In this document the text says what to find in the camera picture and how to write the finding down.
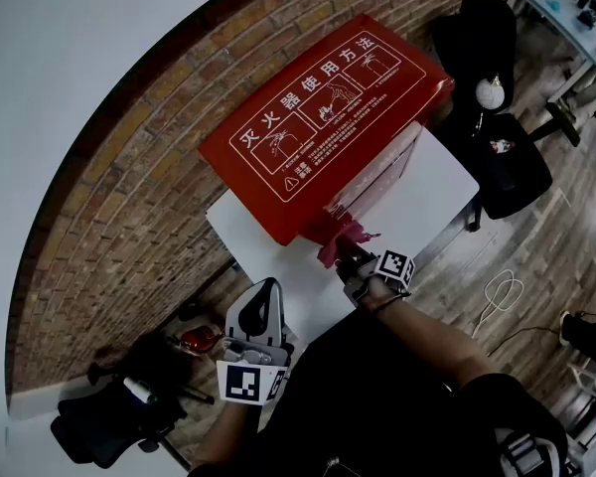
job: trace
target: brick wall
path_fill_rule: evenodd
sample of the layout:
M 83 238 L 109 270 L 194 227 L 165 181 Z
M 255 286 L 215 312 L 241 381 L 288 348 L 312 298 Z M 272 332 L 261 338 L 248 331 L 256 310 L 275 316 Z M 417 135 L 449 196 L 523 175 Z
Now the brick wall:
M 225 185 L 197 147 L 251 93 L 359 13 L 423 46 L 460 1 L 213 0 L 173 30 L 103 102 L 45 198 L 14 288 L 8 390 L 113 362 L 230 259 L 205 220 Z

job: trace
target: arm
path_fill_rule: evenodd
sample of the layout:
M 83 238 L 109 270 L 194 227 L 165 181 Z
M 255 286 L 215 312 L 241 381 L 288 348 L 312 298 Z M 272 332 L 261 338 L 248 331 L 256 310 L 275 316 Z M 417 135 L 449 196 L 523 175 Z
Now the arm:
M 242 445 L 258 432 L 260 411 L 260 406 L 228 402 L 201 442 L 197 463 L 230 462 Z
M 365 302 L 369 311 L 392 297 L 392 292 L 377 278 L 370 280 L 369 293 Z M 460 390 L 475 378 L 496 372 L 471 337 L 417 311 L 401 299 L 380 309 L 375 316 L 453 389 Z

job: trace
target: white table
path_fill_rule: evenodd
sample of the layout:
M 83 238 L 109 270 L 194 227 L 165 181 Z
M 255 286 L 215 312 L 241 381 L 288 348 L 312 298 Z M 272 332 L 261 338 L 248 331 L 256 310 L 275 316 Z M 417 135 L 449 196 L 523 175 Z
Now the white table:
M 361 218 L 367 232 L 381 233 L 363 247 L 376 254 L 388 247 L 416 256 L 478 191 L 468 172 L 422 129 L 402 177 Z M 353 311 L 335 270 L 318 261 L 317 244 L 298 237 L 285 247 L 279 245 L 232 191 L 210 207 L 207 217 L 252 282 L 278 279 L 285 322 L 304 343 Z
M 588 29 L 577 16 L 581 10 L 576 5 L 578 0 L 524 0 L 533 7 L 539 14 L 544 16 L 560 34 L 569 41 L 578 51 L 583 59 L 580 68 L 568 79 L 561 88 L 548 100 L 555 102 L 572 88 L 581 77 L 596 66 L 596 24 L 593 29 Z M 547 2 L 556 1 L 560 5 L 558 11 L 554 11 Z M 508 5 L 516 8 L 518 0 L 508 0 Z
M 581 469 L 582 477 L 590 477 L 596 470 L 596 440 L 585 450 L 574 438 L 567 435 L 569 458 Z

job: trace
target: instruction diagram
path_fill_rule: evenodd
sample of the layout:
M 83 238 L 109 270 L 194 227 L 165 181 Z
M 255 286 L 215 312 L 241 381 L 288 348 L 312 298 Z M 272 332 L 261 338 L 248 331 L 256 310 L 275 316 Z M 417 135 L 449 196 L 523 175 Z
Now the instruction diagram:
M 315 129 L 298 114 L 291 112 L 269 134 L 256 143 L 251 149 L 251 153 L 273 175 L 315 134 Z
M 300 106 L 300 112 L 322 129 L 356 100 L 362 91 L 347 78 L 335 75 Z
M 382 46 L 375 46 L 346 67 L 343 73 L 366 90 L 400 63 L 398 57 Z
M 269 90 L 229 144 L 288 202 L 405 95 L 402 86 L 424 76 L 407 56 L 362 31 Z

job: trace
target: wrist strap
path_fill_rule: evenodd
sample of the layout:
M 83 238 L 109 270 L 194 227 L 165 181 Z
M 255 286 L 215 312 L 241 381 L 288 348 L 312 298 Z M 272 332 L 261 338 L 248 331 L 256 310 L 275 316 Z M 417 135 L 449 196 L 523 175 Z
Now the wrist strap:
M 397 295 L 395 295 L 393 298 L 391 298 L 390 300 L 384 302 L 383 304 L 379 305 L 376 309 L 374 309 L 372 311 L 373 315 L 376 315 L 377 313 L 379 313 L 380 311 L 383 311 L 384 309 L 386 309 L 390 304 L 392 304 L 395 300 L 399 300 L 402 297 L 407 297 L 408 295 L 410 295 L 410 293 L 405 292 L 405 293 L 398 293 Z

